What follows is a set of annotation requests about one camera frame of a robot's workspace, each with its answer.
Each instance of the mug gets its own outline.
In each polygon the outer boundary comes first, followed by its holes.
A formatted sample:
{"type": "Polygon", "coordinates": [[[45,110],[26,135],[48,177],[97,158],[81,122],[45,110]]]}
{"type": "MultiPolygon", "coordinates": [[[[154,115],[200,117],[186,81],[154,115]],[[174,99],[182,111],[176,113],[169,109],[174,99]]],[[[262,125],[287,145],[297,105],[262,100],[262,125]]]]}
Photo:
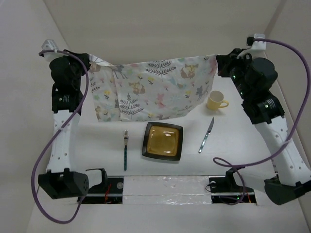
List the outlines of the mug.
{"type": "Polygon", "coordinates": [[[210,110],[217,110],[229,106],[229,102],[224,100],[224,95],[220,91],[212,91],[208,97],[206,107],[210,110]]]}

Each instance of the connector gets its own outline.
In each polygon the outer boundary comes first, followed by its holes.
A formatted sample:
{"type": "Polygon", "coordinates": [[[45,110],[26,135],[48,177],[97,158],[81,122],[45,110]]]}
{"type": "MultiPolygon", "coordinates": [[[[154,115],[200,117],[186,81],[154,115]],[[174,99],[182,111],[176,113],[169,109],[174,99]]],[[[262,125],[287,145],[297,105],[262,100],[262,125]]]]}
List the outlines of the connector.
{"type": "Polygon", "coordinates": [[[247,38],[247,45],[251,46],[249,49],[253,51],[265,51],[266,50],[266,42],[263,41],[255,41],[254,39],[262,38],[265,39],[266,36],[264,34],[254,34],[254,36],[247,38]]]}
{"type": "MultiPolygon", "coordinates": [[[[58,50],[58,46],[54,42],[54,40],[45,40],[43,45],[41,46],[42,50],[58,50]]],[[[51,62],[55,58],[62,57],[63,55],[56,52],[47,52],[43,55],[47,62],[51,62]]]]}

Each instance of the yellow plate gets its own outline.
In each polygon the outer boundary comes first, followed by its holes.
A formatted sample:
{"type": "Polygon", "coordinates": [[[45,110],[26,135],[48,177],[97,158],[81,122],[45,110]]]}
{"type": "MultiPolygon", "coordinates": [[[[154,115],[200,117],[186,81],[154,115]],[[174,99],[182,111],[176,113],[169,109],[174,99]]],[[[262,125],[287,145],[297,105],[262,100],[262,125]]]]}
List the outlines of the yellow plate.
{"type": "Polygon", "coordinates": [[[149,122],[147,124],[142,155],[164,160],[180,160],[183,127],[178,125],[149,122]]]}

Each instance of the patterned cloth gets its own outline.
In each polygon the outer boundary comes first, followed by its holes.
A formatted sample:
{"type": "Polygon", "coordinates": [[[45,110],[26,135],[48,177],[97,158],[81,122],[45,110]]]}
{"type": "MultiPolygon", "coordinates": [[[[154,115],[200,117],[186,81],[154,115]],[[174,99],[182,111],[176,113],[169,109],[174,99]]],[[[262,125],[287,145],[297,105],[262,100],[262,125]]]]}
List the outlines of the patterned cloth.
{"type": "Polygon", "coordinates": [[[90,86],[98,121],[183,117],[212,88],[216,56],[114,66],[90,55],[90,86]]]}

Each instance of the butter knife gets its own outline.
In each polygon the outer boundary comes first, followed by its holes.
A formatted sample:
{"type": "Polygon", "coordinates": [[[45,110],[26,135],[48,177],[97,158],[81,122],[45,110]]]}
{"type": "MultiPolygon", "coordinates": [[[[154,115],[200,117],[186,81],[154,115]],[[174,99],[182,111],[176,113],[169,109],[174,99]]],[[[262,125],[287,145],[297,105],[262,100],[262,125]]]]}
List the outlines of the butter knife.
{"type": "Polygon", "coordinates": [[[214,118],[212,119],[212,121],[209,124],[208,130],[207,130],[207,132],[206,132],[206,134],[204,136],[203,142],[202,142],[202,144],[200,146],[199,153],[202,152],[203,146],[205,145],[207,137],[210,135],[210,132],[212,131],[213,126],[214,126],[214,118]]]}

